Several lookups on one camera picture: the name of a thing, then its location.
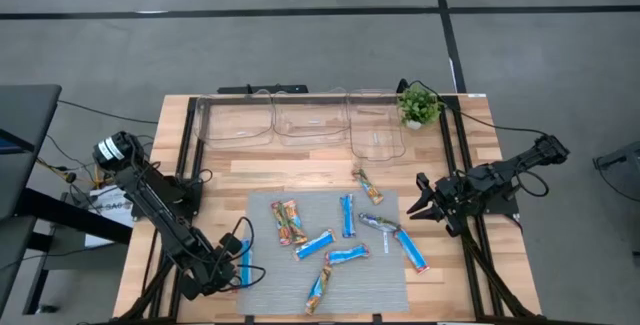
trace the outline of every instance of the gray mat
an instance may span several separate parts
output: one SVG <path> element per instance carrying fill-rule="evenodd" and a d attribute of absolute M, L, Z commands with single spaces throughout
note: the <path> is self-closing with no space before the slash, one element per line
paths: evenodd
<path fill-rule="evenodd" d="M 373 205 L 364 191 L 352 191 L 355 214 L 370 212 L 398 221 L 398 195 L 383 191 L 384 201 Z M 328 291 L 316 314 L 378 313 L 409 311 L 404 275 L 404 253 L 400 244 L 389 236 L 388 253 L 384 252 L 383 235 L 356 221 L 356 237 L 342 237 L 340 196 L 344 191 L 322 192 L 252 192 L 247 216 L 255 230 L 253 264 L 267 269 L 267 276 L 255 286 L 238 293 L 239 314 L 286 315 L 303 314 L 309 290 L 320 275 L 324 254 L 329 250 L 345 250 L 365 243 L 371 252 L 367 259 L 355 259 L 333 267 Z M 301 261 L 293 258 L 295 245 L 281 246 L 269 204 L 295 199 L 302 228 L 309 239 L 331 228 L 336 241 Z M 259 271 L 253 271 L 254 279 Z"/>

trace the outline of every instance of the wooden tabletop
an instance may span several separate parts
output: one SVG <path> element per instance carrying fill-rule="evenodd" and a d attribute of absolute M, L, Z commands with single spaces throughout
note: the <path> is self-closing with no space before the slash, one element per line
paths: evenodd
<path fill-rule="evenodd" d="M 159 169 L 166 175 L 173 175 L 176 169 L 188 100 L 189 96 L 183 95 L 166 96 L 164 100 L 151 160 L 160 161 Z M 464 112 L 492 123 L 486 97 L 460 95 L 459 100 Z M 456 128 L 452 116 L 448 119 L 456 163 L 461 167 Z M 493 128 L 467 118 L 464 118 L 464 126 L 474 166 L 501 159 Z M 406 146 L 404 155 L 390 166 L 370 166 L 365 170 L 379 189 L 398 192 L 400 222 L 431 269 L 417 275 L 405 258 L 410 311 L 383 313 L 383 321 L 474 320 L 460 239 L 449 237 L 444 222 L 410 221 L 405 214 L 419 197 L 416 173 L 424 172 L 432 180 L 449 175 L 440 125 L 436 122 L 418 131 L 403 128 L 402 132 Z M 195 143 L 192 135 L 187 170 L 191 167 Z M 213 179 L 205 184 L 200 214 L 194 225 L 215 243 L 245 214 L 250 191 L 357 189 L 358 185 L 350 174 L 353 164 L 348 140 L 332 146 L 292 147 L 282 145 L 275 135 L 273 141 L 266 145 L 205 148 L 202 168 L 210 169 Z M 539 313 L 538 297 L 520 230 L 500 215 L 487 215 L 485 221 L 496 270 L 520 301 L 529 310 Z M 140 295 L 153 232 L 153 226 L 146 219 L 134 226 L 114 316 L 127 311 Z M 158 253 L 159 249 L 160 246 L 156 245 L 155 252 Z M 158 254 L 154 254 L 153 259 L 151 270 L 155 272 Z M 490 314 L 486 278 L 479 267 L 477 272 L 485 312 Z M 172 280 L 170 274 L 163 293 L 161 315 L 168 312 Z M 232 293 L 199 296 L 194 301 L 182 298 L 178 322 L 243 322 L 244 316 L 235 311 L 236 296 Z M 371 314 L 256 316 L 255 321 L 371 321 Z"/>

